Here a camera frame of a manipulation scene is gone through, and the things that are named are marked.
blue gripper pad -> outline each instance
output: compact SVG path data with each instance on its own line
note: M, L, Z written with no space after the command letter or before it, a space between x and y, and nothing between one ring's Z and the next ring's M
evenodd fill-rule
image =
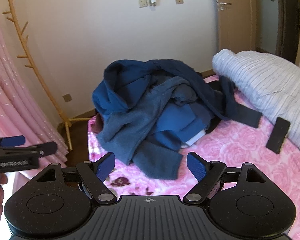
M115 165L115 157L113 153L107 153L105 156L103 156L99 161L101 163L98 164L98 169L96 176L104 182L106 178L109 176L111 171L114 169Z
M24 145L26 142L26 138L23 135L13 136L13 137L5 137L1 140L1 147L15 147Z
M207 175L204 163L200 162L196 157L192 155L192 153L189 153L187 155L187 166L198 182L200 182L204 178L204 176Z

wall socket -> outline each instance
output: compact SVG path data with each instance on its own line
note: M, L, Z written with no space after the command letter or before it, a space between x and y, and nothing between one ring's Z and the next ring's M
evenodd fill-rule
M143 8L147 6L148 6L147 0L139 0L139 8Z
M183 0L176 0L176 4L183 4Z
M67 102L70 102L72 100L72 97L71 97L70 94L66 94L66 95L63 96L63 99L67 103Z

wooden coat rack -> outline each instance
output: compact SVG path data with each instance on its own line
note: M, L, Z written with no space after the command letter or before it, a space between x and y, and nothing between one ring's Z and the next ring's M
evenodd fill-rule
M32 56L30 54L30 51L29 51L29 48L28 48L28 45L27 45L29 35L27 35L25 38L23 36L23 33L24 33L24 31L25 31L25 29L26 29L29 22L26 22L25 25L23 26L23 28L21 29L20 25L19 25L19 22L18 22L17 15L16 15L15 8L13 6L13 0L8 0L8 3L9 3L10 11L3 12L2 14L11 14L11 17L7 17L7 19L14 23L14 26L15 26L17 34L18 34L18 38L21 42L21 46L23 48L23 51L25 52L25 55L19 55L17 57L28 59L29 64L25 65L25 67L33 69L35 75L37 76L40 84L42 85L44 91L46 92L47 96L49 97L51 103L54 105L54 107L58 111L58 114L61 117L61 119L63 120L63 123L64 123L65 128L66 128L66 134L67 134L69 149L70 149L70 151L72 151L72 143L71 143L71 136L70 136L69 127L71 127L72 122L88 121L89 118L68 118L67 115L63 112L63 110L61 109L61 107L59 106L59 104L57 103L57 101L55 100L53 95L51 94L47 84L44 82L44 79L42 78L42 76L41 76L38 68L36 67L35 62L34 62Z

black phone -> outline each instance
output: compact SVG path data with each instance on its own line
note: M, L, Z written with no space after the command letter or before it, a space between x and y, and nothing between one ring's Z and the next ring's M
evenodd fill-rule
M287 133L290 128L290 122L281 118L277 117L277 120L274 124L273 130L270 134L268 142L266 144L266 148L269 150L279 154L284 142L284 139L287 136Z

white comforter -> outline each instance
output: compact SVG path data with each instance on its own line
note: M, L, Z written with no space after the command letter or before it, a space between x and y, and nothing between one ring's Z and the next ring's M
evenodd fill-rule
M217 53L212 64L272 123L278 116L290 121L288 137L300 149L300 68L271 54L228 49Z

